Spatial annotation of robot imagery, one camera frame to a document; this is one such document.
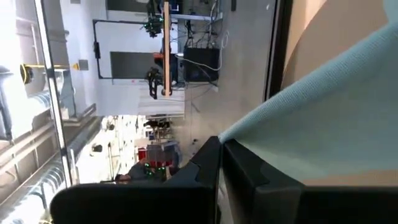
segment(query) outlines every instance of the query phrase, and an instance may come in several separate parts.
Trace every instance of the wooden pole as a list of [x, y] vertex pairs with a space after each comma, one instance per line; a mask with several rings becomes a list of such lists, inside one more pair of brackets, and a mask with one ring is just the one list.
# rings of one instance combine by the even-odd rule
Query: wooden pole
[[165, 97], [170, 96], [170, 6], [169, 2], [165, 1], [164, 6], [164, 88]]

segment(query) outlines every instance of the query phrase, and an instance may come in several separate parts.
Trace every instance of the beige wall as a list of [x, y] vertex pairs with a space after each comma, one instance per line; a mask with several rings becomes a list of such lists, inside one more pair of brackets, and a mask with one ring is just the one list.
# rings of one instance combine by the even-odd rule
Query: beige wall
[[295, 0], [282, 87], [312, 72], [386, 22], [382, 0]]
[[289, 41], [287, 42], [286, 48], [285, 68], [305, 28], [307, 28], [312, 18], [325, 2], [326, 0], [293, 1], [292, 15], [290, 16]]

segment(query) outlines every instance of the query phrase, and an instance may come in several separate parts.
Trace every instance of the cable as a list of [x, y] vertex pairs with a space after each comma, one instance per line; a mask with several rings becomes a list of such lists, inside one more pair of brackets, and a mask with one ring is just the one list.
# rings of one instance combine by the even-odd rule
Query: cable
[[181, 59], [181, 60], [186, 60], [186, 61], [188, 61], [188, 62], [191, 62], [191, 63], [195, 64], [195, 65], [204, 66], [204, 67], [206, 67], [206, 68], [209, 68], [209, 69], [211, 69], [211, 70], [217, 72], [217, 71], [220, 71], [221, 68], [223, 67], [223, 49], [226, 48], [226, 46], [228, 45], [228, 40], [229, 40], [229, 31], [226, 31], [225, 35], [223, 36], [223, 40], [221, 41], [220, 66], [219, 66], [218, 68], [211, 68], [211, 67], [208, 66], [208, 65], [205, 65], [205, 64], [202, 64], [202, 63], [198, 63], [198, 62], [194, 62], [194, 61], [192, 61], [192, 60], [189, 60], [189, 59], [186, 59], [186, 58], [183, 58], [183, 57], [179, 57], [178, 55], [175, 55], [175, 57], [177, 57], [177, 58], [179, 58], [179, 59]]

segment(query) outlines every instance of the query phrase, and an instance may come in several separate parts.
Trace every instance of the red object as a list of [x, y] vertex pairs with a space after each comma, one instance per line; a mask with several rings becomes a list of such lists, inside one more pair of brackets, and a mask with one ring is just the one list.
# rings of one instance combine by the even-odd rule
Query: red object
[[141, 147], [138, 149], [138, 160], [145, 159], [147, 157], [147, 149]]
[[[144, 148], [144, 147], [140, 147], [138, 149], [138, 159], [141, 160], [141, 159], [145, 159], [146, 157], [147, 157], [147, 149]], [[171, 161], [171, 160], [170, 161], [165, 161], [165, 162], [149, 161], [149, 165], [151, 167], [155, 167], [155, 168], [167, 167], [167, 166], [171, 165], [172, 163], [173, 163], [173, 161]]]

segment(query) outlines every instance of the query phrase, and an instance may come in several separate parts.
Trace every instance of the light blue fabric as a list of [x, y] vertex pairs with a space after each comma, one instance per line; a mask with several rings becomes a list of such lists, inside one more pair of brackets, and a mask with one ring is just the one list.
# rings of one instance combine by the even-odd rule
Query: light blue fabric
[[235, 138], [297, 180], [398, 169], [398, 23], [284, 89], [219, 138]]

